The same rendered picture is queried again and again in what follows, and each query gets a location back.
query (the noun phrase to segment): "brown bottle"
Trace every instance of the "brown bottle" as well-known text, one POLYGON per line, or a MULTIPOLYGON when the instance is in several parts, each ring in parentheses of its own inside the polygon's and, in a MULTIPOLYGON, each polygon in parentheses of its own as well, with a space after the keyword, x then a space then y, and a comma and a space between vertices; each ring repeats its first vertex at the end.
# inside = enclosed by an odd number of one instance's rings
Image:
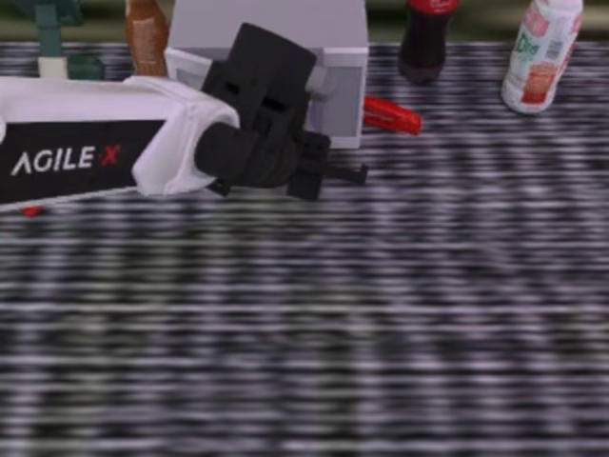
POLYGON ((167 76, 165 48, 169 27, 156 0, 125 0, 125 34, 135 71, 141 76, 167 76))

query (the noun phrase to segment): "red bottle label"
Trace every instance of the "red bottle label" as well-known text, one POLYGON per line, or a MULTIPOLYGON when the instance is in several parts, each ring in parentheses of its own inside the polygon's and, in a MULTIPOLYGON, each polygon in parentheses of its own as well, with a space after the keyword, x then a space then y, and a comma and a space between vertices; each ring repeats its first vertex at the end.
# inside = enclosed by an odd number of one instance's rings
POLYGON ((407 0, 415 10, 425 14, 447 14, 459 6, 461 0, 407 0))

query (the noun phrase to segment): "table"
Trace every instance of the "table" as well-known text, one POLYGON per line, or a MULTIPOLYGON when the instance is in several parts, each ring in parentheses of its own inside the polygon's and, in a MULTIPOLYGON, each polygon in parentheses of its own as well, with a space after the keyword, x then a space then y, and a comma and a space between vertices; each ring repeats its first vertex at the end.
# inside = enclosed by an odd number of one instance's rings
POLYGON ((365 188, 3 214, 0 454, 609 455, 609 47, 536 118, 499 101, 508 52, 451 45, 415 89, 375 46, 368 92, 425 125, 335 153, 365 188))

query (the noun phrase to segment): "robotic arm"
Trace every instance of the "robotic arm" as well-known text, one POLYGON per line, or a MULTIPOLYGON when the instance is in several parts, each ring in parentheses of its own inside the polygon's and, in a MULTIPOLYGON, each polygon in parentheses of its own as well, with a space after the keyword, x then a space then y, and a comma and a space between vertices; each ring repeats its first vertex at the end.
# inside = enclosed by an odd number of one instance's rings
POLYGON ((226 196, 286 186, 312 201, 325 176, 364 184, 365 166, 329 166, 329 138, 304 129, 315 63, 308 50, 243 24, 201 90, 151 77, 0 78, 0 210, 128 190, 226 196))

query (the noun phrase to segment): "red x letter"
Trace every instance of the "red x letter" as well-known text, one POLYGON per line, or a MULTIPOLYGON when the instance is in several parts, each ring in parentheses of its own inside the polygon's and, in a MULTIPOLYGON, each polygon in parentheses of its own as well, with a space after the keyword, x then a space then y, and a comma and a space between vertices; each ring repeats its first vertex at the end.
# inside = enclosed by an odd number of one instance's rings
POLYGON ((106 146, 106 153, 102 157, 102 166, 116 165, 116 155, 121 150, 121 145, 106 146))

